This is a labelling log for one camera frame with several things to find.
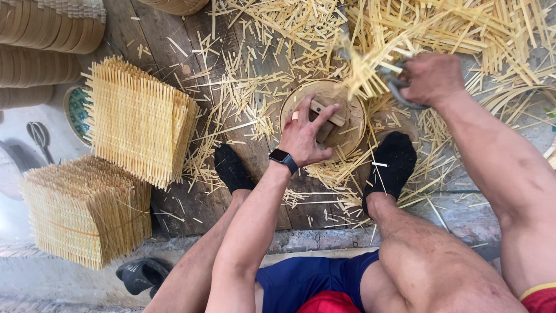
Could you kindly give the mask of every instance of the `watch face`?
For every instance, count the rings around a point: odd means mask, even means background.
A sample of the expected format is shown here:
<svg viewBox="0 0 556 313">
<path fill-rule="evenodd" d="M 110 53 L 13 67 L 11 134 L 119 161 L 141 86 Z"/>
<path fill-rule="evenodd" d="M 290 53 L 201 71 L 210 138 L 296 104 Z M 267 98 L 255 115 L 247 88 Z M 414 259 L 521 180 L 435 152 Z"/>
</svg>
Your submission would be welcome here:
<svg viewBox="0 0 556 313">
<path fill-rule="evenodd" d="M 283 162 L 288 155 L 290 154 L 285 151 L 274 149 L 274 151 L 269 155 L 269 158 L 274 161 Z"/>
</svg>

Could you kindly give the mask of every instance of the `hand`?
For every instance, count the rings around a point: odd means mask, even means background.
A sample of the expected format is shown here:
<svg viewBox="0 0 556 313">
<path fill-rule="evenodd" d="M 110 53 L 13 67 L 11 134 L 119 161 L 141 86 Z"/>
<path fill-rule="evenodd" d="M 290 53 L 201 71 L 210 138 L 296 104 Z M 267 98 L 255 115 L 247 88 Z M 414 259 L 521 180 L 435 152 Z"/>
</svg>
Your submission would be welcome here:
<svg viewBox="0 0 556 313">
<path fill-rule="evenodd" d="M 437 107 L 466 92 L 455 55 L 420 53 L 407 60 L 405 66 L 411 74 L 411 86 L 400 89 L 400 93 L 411 102 Z"/>
<path fill-rule="evenodd" d="M 328 160 L 334 152 L 333 148 L 320 149 L 316 145 L 315 138 L 321 126 L 340 109 L 340 105 L 328 106 L 313 122 L 310 122 L 309 108 L 314 97 L 314 94 L 309 95 L 299 103 L 295 109 L 299 111 L 299 119 L 291 120 L 292 114 L 290 114 L 282 131 L 280 150 L 288 152 L 298 167 Z"/>
</svg>

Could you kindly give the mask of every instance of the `black sock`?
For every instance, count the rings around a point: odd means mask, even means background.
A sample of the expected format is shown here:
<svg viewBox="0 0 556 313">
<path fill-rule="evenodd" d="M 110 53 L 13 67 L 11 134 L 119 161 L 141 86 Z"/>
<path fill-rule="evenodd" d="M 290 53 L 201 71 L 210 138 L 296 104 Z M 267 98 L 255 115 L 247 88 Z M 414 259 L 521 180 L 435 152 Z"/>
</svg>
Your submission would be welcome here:
<svg viewBox="0 0 556 313">
<path fill-rule="evenodd" d="M 417 153 L 413 149 L 409 136 L 399 131 L 394 131 L 386 136 L 383 142 L 376 148 L 374 155 L 376 163 L 383 163 L 388 166 L 371 165 L 368 181 L 373 186 L 371 187 L 365 183 L 362 203 L 363 212 L 367 215 L 369 215 L 367 211 L 367 196 L 372 192 L 384 192 L 386 190 L 387 194 L 392 195 L 398 200 L 401 189 L 413 174 L 415 163 L 417 162 Z"/>
<path fill-rule="evenodd" d="M 228 187 L 230 193 L 237 189 L 255 188 L 255 183 L 247 174 L 241 159 L 227 144 L 221 144 L 214 151 L 214 165 L 218 176 Z"/>
</svg>

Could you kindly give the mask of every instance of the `stacked bamboo basket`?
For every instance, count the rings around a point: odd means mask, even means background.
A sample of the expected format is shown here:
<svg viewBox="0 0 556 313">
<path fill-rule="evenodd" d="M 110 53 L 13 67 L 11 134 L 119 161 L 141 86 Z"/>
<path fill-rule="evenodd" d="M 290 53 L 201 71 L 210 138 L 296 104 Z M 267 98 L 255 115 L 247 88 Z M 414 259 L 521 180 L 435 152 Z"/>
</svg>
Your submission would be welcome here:
<svg viewBox="0 0 556 313">
<path fill-rule="evenodd" d="M 121 57 L 83 76 L 94 154 L 159 188 L 178 181 L 199 112 L 193 99 Z"/>
<path fill-rule="evenodd" d="M 37 246 L 99 270 L 151 235 L 151 186 L 90 155 L 21 180 Z"/>
<path fill-rule="evenodd" d="M 138 0 L 160 11 L 174 15 L 190 15 L 202 9 L 209 0 Z"/>
<path fill-rule="evenodd" d="M 29 88 L 0 88 L 0 110 L 35 106 L 52 98 L 52 85 Z"/>
<path fill-rule="evenodd" d="M 70 53 L 0 45 L 0 62 L 0 87 L 63 84 L 81 77 L 81 65 Z"/>
<path fill-rule="evenodd" d="M 0 43 L 91 53 L 102 41 L 102 0 L 0 0 Z"/>
</svg>

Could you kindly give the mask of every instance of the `blue shorts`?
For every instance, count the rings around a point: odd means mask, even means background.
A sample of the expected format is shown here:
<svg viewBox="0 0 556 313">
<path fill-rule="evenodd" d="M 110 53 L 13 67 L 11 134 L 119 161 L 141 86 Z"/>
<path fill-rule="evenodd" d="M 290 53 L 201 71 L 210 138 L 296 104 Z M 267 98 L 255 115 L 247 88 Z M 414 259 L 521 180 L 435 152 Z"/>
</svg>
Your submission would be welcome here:
<svg viewBox="0 0 556 313">
<path fill-rule="evenodd" d="M 340 291 L 364 312 L 359 285 L 379 251 L 354 258 L 294 257 L 259 268 L 256 279 L 264 289 L 263 313 L 296 312 L 321 291 Z"/>
</svg>

